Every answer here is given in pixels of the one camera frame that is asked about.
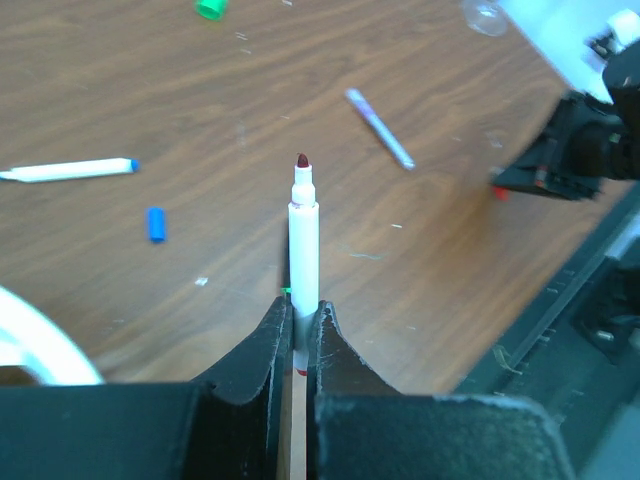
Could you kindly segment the purple marker pen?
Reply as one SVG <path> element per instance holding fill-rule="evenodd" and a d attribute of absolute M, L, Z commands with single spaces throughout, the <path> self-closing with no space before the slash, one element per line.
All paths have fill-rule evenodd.
<path fill-rule="evenodd" d="M 377 115 L 362 93 L 356 88 L 345 91 L 345 97 L 375 132 L 397 163 L 407 171 L 415 169 L 415 162 L 387 125 Z"/>

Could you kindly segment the white red-tipped marker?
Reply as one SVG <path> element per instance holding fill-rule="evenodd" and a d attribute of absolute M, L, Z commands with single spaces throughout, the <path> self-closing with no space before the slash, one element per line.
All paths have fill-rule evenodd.
<path fill-rule="evenodd" d="M 307 374 L 309 338 L 319 305 L 319 203 L 313 168 L 298 154 L 288 205 L 290 297 L 294 318 L 293 367 Z"/>

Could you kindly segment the blue pen cap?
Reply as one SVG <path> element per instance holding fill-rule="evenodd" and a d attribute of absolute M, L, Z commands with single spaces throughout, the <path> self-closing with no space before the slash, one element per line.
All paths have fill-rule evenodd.
<path fill-rule="evenodd" d="M 167 239 L 165 211 L 160 207 L 150 207 L 147 211 L 147 236 L 151 243 L 164 243 Z"/>

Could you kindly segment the white blue-tipped marker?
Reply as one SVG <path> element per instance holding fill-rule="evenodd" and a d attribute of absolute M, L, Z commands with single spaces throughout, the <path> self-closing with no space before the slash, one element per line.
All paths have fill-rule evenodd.
<path fill-rule="evenodd" d="M 1 172 L 2 181 L 44 183 L 135 173 L 140 164 L 130 158 L 92 159 L 77 162 L 15 167 Z"/>

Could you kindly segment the white plastic basket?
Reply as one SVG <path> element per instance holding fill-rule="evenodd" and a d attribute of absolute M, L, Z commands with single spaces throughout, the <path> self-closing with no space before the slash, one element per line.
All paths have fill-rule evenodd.
<path fill-rule="evenodd" d="M 1 366 L 21 367 L 45 385 L 104 379 L 71 338 L 37 308 L 1 288 Z"/>

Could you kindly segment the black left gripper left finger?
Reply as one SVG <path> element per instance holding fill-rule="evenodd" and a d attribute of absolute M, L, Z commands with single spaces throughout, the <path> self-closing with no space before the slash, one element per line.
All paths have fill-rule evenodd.
<path fill-rule="evenodd" d="M 5 479 L 286 479 L 292 308 L 177 383 L 5 387 Z"/>

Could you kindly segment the red pen cap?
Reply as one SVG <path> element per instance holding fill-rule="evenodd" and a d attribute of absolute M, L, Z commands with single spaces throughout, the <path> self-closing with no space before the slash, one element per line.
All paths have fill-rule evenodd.
<path fill-rule="evenodd" d="M 507 201 L 509 196 L 509 191 L 502 187 L 493 186 L 493 193 L 498 200 Z"/>

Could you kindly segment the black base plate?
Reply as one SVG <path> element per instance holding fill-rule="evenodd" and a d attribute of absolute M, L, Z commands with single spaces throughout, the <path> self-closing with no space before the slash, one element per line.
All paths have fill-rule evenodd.
<path fill-rule="evenodd" d="M 456 387 L 527 397 L 581 479 L 639 476 L 639 189 L 632 187 Z"/>

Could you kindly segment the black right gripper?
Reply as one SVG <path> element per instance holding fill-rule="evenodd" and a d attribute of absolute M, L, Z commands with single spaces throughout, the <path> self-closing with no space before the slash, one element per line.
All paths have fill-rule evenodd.
<path fill-rule="evenodd" d="M 536 139 L 491 185 L 508 191 L 579 201 L 600 193 L 603 179 L 639 178 L 639 96 L 612 104 L 567 94 Z"/>

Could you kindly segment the green highlighter cap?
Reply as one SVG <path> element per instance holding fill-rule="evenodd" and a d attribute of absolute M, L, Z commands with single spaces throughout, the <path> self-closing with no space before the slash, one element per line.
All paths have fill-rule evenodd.
<path fill-rule="evenodd" d="M 195 0 L 194 10 L 201 17 L 211 20 L 221 20 L 227 10 L 228 0 Z"/>

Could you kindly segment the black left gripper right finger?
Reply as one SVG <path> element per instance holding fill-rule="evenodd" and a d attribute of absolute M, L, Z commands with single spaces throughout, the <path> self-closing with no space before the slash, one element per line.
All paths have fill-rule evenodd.
<path fill-rule="evenodd" d="M 310 335 L 309 479 L 572 479 L 557 425 L 526 398 L 405 395 L 344 338 L 323 301 Z"/>

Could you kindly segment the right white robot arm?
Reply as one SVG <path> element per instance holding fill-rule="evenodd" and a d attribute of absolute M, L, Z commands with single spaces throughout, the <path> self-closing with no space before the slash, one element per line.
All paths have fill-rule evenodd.
<path fill-rule="evenodd" d="M 597 196 L 604 179 L 638 179 L 638 2 L 500 7 L 569 89 L 531 144 L 493 173 L 495 193 L 575 201 Z"/>

